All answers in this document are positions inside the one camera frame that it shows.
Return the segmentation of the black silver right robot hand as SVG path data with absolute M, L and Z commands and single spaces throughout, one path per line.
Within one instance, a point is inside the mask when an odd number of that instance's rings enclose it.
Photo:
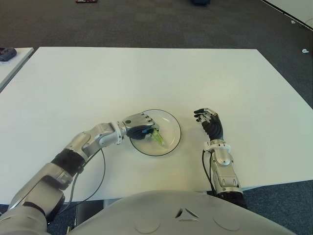
M 194 117 L 199 122 L 210 140 L 224 140 L 223 126 L 218 114 L 209 109 L 201 108 L 194 111 Z

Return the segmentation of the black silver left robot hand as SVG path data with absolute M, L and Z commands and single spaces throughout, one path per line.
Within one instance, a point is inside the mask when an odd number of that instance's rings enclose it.
M 159 125 L 147 114 L 138 113 L 122 120 L 126 128 L 126 135 L 130 139 L 142 140 L 153 131 L 159 130 Z

